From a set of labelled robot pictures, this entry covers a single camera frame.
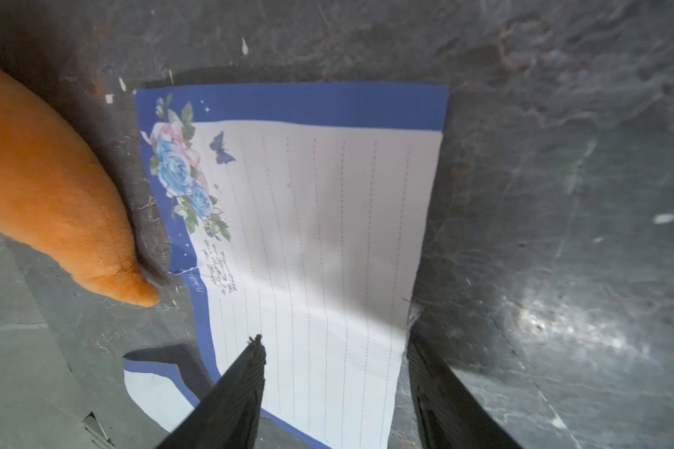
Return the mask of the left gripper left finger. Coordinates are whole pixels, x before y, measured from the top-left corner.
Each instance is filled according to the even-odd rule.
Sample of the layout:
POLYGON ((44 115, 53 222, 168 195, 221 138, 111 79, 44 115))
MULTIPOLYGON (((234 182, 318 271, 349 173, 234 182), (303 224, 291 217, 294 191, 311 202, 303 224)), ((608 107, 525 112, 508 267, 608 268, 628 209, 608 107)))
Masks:
POLYGON ((256 335, 210 394, 157 448, 253 449, 258 436, 265 366, 266 349, 262 336, 256 335))

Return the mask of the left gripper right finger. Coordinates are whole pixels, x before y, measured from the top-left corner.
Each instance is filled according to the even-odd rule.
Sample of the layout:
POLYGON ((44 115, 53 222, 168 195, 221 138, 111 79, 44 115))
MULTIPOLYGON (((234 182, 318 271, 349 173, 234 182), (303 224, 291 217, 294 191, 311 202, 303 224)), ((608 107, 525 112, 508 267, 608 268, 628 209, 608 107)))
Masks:
POLYGON ((412 336, 407 359, 411 397, 424 448, 520 449, 426 340, 412 336))

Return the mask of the white blue letter paper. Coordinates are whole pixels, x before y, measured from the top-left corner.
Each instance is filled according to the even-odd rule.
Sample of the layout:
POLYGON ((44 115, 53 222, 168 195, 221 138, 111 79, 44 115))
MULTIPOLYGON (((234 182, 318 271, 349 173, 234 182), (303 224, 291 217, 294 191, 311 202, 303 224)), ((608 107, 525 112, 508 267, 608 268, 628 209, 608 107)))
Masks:
POLYGON ((176 364, 124 359, 123 370, 131 400, 168 433, 177 430, 200 404, 176 364))

